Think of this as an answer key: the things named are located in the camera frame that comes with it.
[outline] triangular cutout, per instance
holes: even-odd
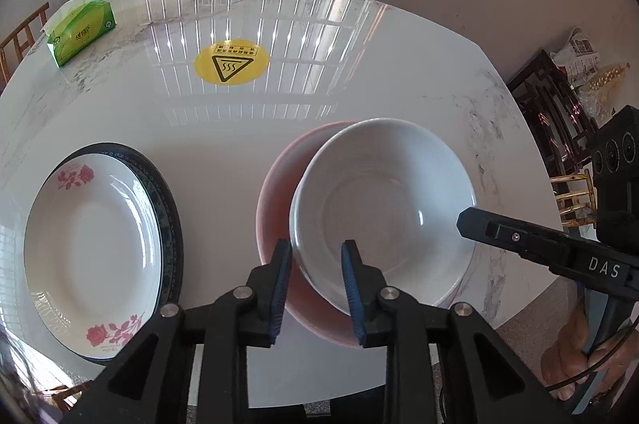
[[[110,380],[109,391],[132,400],[142,399],[157,344],[155,334],[146,338]]]
[[[483,334],[475,334],[474,338],[490,398],[498,401],[515,393],[522,393],[525,388],[522,378],[497,351],[493,343]]]
[[[213,55],[213,65],[222,83],[226,83],[238,74],[244,67],[253,62],[253,58],[247,56],[220,56]]]

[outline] gray floor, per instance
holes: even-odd
[[[498,330],[504,341],[539,379],[541,354],[557,338],[557,333],[568,320],[576,299],[574,283],[565,278],[557,278],[537,299]],[[439,393],[441,377],[437,367],[433,370],[433,375],[436,393]],[[328,401],[313,402],[304,407],[307,414],[328,413]],[[195,409],[189,407],[187,423],[195,423]]]

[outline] human hand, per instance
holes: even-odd
[[[608,351],[619,342],[627,332],[619,331],[608,341],[601,344],[591,355],[587,357],[581,348],[588,338],[589,325],[583,309],[583,299],[577,302],[568,323],[559,331],[557,341],[541,356],[541,375],[549,386],[556,382],[566,380],[573,375],[580,374],[586,368],[603,359]],[[615,382],[627,370],[633,354],[639,347],[639,333],[634,330],[632,335],[597,371],[607,370],[601,384],[597,387],[597,393],[608,391]],[[577,383],[582,384],[588,380],[588,376],[582,377]],[[568,384],[559,390],[551,392],[551,395],[561,400],[570,399],[575,390],[574,383]]]

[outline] round table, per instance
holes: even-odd
[[[24,276],[24,231],[49,173],[91,143],[129,145],[166,179],[184,235],[185,308],[215,301],[259,265],[255,211],[266,172],[296,137],[337,120],[423,125],[459,156],[480,207],[561,227],[519,109],[464,37],[372,0],[110,1],[113,31],[61,69],[41,38],[0,97],[2,320],[68,372],[95,377],[101,367],[58,343],[37,315]],[[200,50],[226,39],[267,50],[270,63],[257,80],[230,87],[196,74]],[[456,300],[498,326],[554,277],[481,245]],[[253,407],[324,400],[384,381],[384,349],[329,343],[289,314],[271,349],[248,351]]]

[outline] yellow oval warning label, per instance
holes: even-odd
[[[200,78],[216,85],[239,85],[266,71],[268,53],[250,40],[224,40],[204,48],[195,68]]]

